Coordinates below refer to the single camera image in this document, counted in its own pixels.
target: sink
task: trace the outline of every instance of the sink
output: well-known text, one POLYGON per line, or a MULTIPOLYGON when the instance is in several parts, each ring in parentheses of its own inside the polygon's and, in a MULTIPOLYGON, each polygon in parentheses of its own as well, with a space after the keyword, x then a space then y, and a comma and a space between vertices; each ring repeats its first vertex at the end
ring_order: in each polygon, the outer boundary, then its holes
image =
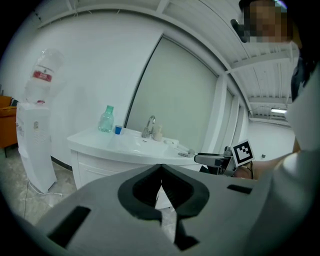
POLYGON ((178 151, 163 141, 155 141, 152 138, 142 138, 141 132, 129 131, 119 136, 114 136, 108 147, 117 152, 147 155, 147 156, 167 156, 176 157, 178 151))

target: floor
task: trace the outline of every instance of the floor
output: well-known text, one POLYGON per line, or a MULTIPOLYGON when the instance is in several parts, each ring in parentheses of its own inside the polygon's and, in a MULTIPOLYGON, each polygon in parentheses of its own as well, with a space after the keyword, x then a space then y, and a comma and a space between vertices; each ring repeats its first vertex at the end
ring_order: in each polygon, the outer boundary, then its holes
MULTIPOLYGON (((22 164, 18 148, 10 147, 5 152, 0 149, 0 188, 12 212, 25 218, 35 225, 38 220, 52 207, 67 198, 77 190, 72 171, 52 162, 57 182, 50 188, 51 193, 41 195, 36 193, 30 184, 27 185, 27 175, 22 164)), ((165 208, 162 212, 163 232, 170 241, 174 242, 176 233, 177 214, 171 208, 165 208)))

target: countertop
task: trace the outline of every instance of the countertop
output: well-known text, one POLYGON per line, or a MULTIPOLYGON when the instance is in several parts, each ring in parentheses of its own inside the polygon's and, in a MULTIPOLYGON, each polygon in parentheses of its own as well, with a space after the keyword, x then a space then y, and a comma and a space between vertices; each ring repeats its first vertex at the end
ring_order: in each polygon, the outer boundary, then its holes
MULTIPOLYGON (((170 155, 150 155, 139 152, 127 152, 112 146, 112 142, 118 140, 118 138, 122 136, 130 136, 129 134, 133 134, 136 138, 141 136, 141 132, 125 128, 122 128, 121 134, 117 135, 112 131, 102 132, 99 131, 98 128, 93 127, 74 134, 68 137, 67 140, 71 150, 97 158, 146 165, 197 165, 193 157, 180 156, 178 155, 179 151, 173 148, 170 149, 170 155)), ((157 147, 158 143, 160 144, 160 147, 166 147, 167 145, 164 144, 164 139, 166 138, 163 138, 162 141, 158 142, 152 138, 143 138, 143 140, 146 140, 147 143, 151 143, 152 146, 154 145, 155 147, 157 147)))

